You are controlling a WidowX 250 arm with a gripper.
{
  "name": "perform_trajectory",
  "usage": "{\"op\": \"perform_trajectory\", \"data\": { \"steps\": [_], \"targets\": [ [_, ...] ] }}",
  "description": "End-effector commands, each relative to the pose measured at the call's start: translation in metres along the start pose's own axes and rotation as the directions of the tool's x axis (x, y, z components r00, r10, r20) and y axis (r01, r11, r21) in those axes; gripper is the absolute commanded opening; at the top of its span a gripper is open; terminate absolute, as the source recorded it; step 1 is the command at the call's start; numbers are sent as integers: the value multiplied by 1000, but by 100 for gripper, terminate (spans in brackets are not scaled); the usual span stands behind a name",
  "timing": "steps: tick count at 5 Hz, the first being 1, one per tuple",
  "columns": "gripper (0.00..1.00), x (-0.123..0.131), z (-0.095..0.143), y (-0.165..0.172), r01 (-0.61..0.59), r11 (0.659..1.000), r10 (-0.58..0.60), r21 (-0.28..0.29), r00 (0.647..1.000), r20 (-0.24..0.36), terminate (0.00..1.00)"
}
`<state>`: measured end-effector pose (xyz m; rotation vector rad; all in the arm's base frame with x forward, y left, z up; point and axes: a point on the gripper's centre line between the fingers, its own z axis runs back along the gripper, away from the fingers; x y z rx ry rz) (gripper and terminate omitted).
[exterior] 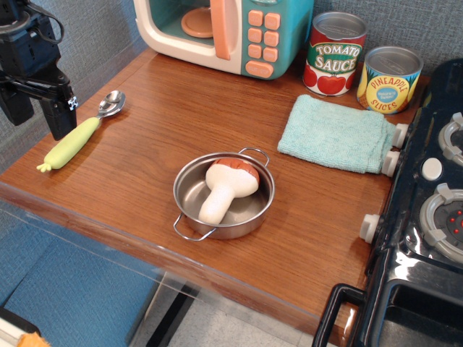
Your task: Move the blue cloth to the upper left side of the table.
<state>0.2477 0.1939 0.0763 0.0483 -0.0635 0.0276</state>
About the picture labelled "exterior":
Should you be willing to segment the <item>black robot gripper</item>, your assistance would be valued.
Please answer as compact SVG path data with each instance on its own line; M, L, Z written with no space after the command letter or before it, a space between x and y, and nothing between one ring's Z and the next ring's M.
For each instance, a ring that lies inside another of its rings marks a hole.
M44 14L23 14L1 27L1 109L15 126L34 115L27 93L40 100L48 127L61 140L77 126L77 98L69 78L57 66L61 58L50 19Z

